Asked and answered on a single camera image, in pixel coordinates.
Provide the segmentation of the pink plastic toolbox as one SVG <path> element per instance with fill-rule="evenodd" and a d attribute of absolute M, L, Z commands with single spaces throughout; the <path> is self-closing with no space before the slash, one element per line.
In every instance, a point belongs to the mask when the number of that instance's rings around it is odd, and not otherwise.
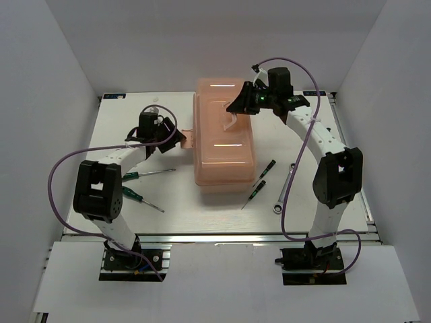
<path fill-rule="evenodd" d="M 227 107 L 244 80 L 201 78 L 193 97 L 193 127 L 182 130 L 182 149 L 193 151 L 194 178 L 203 194 L 244 192 L 256 177 L 257 158 L 249 115 Z"/>

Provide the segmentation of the large green screwdriver tip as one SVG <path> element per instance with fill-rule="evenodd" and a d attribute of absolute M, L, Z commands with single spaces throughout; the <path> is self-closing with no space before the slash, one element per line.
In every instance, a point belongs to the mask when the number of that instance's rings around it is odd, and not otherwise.
<path fill-rule="evenodd" d="M 152 176 L 156 174 L 163 174 L 163 173 L 175 172 L 175 171 L 176 170 L 172 168 L 167 170 L 158 170 L 158 171 L 151 171 L 151 172 L 128 172 L 122 177 L 122 180 L 123 181 L 134 180 L 144 176 Z"/>

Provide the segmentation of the silver ratchet wrench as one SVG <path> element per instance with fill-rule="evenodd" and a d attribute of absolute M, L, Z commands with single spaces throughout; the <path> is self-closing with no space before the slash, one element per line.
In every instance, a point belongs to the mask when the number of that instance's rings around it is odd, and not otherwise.
<path fill-rule="evenodd" d="M 293 171 L 294 171 L 294 168 L 295 168 L 295 163 L 291 163 L 291 164 L 290 164 L 289 173 L 288 173 L 287 178 L 286 178 L 286 180 L 285 180 L 285 182 L 284 182 L 284 185 L 283 185 L 283 187 L 282 187 L 282 190 L 281 190 L 281 192 L 280 192 L 280 194 L 279 194 L 278 200 L 277 200 L 277 202 L 273 205 L 273 212 L 274 212 L 275 214 L 277 214 L 277 215 L 281 214 L 281 212 L 282 212 L 282 209 L 283 209 L 283 203 L 284 203 L 284 198 L 285 198 L 286 191 L 287 191 L 287 187 L 288 187 L 288 184 L 289 184 L 290 178 L 291 178 L 291 176 L 292 176 L 292 173 L 293 173 Z"/>

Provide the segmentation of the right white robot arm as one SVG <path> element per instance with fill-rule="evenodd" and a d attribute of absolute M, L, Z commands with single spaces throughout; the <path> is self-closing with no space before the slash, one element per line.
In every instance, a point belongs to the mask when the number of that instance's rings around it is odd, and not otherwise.
<path fill-rule="evenodd" d="M 233 114 L 256 115 L 270 109 L 293 130 L 317 162 L 312 190 L 317 203 L 316 215 L 308 232 L 309 248 L 305 263 L 320 268 L 334 249 L 336 233 L 347 206 L 362 189 L 363 154 L 349 148 L 314 116 L 310 102 L 294 94 L 290 71 L 285 67 L 268 70 L 267 81 L 246 81 L 226 110 Z"/>

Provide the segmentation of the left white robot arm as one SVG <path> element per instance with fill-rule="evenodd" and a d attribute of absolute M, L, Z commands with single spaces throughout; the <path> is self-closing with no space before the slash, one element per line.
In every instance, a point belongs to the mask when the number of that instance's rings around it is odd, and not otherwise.
<path fill-rule="evenodd" d="M 142 110 L 138 126 L 128 133 L 124 148 L 79 165 L 73 209 L 98 227 L 109 248 L 120 250 L 119 260 L 127 268 L 141 264 L 142 251 L 137 235 L 121 215 L 123 176 L 155 150 L 164 153 L 186 139 L 176 127 L 176 118 L 161 116 L 159 109 L 159 105 L 150 105 Z"/>

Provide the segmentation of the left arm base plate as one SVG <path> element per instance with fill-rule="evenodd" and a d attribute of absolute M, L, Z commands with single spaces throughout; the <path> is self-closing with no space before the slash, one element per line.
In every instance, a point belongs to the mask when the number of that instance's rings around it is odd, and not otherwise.
<path fill-rule="evenodd" d="M 160 282 L 158 275 L 164 279 L 168 271 L 169 251 L 163 248 L 150 247 L 141 249 L 141 253 L 152 265 L 149 265 L 142 257 L 113 249 L 105 242 L 99 280 L 111 282 Z"/>

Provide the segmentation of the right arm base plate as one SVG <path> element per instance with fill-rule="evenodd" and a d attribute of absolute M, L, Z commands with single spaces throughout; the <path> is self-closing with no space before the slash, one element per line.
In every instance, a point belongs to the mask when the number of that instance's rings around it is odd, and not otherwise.
<path fill-rule="evenodd" d="M 285 286 L 330 286 L 346 285 L 341 250 L 335 250 L 324 256 L 314 257 L 305 246 L 303 248 L 283 248 L 281 256 L 274 260 L 281 266 L 282 280 Z"/>

